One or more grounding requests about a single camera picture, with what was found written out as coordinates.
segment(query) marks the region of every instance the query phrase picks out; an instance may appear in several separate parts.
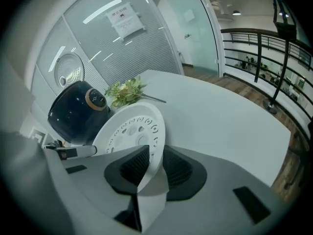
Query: railing post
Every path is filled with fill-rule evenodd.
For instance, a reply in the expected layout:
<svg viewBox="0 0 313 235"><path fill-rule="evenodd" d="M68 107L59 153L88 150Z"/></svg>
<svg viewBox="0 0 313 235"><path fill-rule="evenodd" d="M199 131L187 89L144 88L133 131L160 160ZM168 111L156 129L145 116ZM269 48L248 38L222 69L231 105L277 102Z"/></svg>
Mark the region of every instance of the railing post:
<svg viewBox="0 0 313 235"><path fill-rule="evenodd" d="M259 78L260 67L261 67L261 57L262 57L262 38L261 38L261 34L258 33L258 62L256 64L256 73L254 77L254 82L257 82Z"/></svg>

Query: black pole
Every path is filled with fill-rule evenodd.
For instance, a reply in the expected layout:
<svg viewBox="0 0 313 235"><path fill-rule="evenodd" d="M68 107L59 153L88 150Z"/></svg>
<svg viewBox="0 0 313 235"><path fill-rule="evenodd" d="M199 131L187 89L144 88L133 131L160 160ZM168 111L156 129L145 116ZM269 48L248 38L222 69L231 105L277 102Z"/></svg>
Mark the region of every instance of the black pole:
<svg viewBox="0 0 313 235"><path fill-rule="evenodd" d="M280 74L280 79L279 79L276 91L271 100L265 99L263 101L264 108L273 114L276 114L278 112L278 108L274 105L274 103L280 91L280 87L282 86L283 81L284 81L284 77L285 77L285 73L287 69L287 62L288 62L288 50L289 50L289 40L285 40L285 56L284 56L283 69L282 69L282 73Z"/></svg>
<svg viewBox="0 0 313 235"><path fill-rule="evenodd" d="M258 33L258 62L256 65L256 73L254 77L254 82L257 82L259 78L260 67L261 67L261 57L262 57L262 38L261 38L261 34Z"/></svg>

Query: white paper sign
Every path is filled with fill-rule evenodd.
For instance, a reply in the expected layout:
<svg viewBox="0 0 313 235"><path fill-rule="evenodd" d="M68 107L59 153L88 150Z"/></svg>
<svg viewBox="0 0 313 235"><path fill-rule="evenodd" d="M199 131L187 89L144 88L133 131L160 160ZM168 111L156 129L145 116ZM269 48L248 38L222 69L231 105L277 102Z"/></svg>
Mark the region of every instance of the white paper sign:
<svg viewBox="0 0 313 235"><path fill-rule="evenodd" d="M145 29L129 3L111 10L106 15L122 39L139 29Z"/></svg>

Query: green plant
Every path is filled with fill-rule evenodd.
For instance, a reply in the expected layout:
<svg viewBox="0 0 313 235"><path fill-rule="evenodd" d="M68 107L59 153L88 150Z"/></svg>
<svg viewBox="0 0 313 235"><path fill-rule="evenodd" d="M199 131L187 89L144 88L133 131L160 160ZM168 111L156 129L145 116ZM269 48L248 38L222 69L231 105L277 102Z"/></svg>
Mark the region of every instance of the green plant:
<svg viewBox="0 0 313 235"><path fill-rule="evenodd" d="M141 89L144 87L140 76L127 80L125 84L120 85L119 82L106 90L105 96L113 97L112 106L121 107L123 105L132 104L139 100L142 96Z"/></svg>

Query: black chair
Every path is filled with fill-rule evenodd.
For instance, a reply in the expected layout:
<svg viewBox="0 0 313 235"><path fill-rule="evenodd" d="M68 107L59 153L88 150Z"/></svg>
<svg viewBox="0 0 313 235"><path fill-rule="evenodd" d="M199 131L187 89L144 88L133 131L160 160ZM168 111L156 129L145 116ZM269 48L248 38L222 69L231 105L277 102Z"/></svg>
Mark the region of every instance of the black chair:
<svg viewBox="0 0 313 235"><path fill-rule="evenodd" d="M311 122L309 124L309 131L310 131L310 135L311 135L311 139L310 139L310 143L309 143L309 150L306 150L305 145L304 145L304 140L303 138L300 136L300 133L297 131L293 136L299 140L300 143L300 149L299 150L295 150L292 148L288 148L288 150L294 154L296 154L297 156L299 156L300 159L300 164L297 168L297 171L293 177L293 179L289 182L285 184L285 189L289 189L290 186L292 186L297 178L297 176L299 175L299 173L301 172L301 170L303 169L303 176L302 179L299 182L299 187L302 187L309 179L310 176L310 169L311 169L311 162L312 162L312 148L313 148L313 122Z"/></svg>

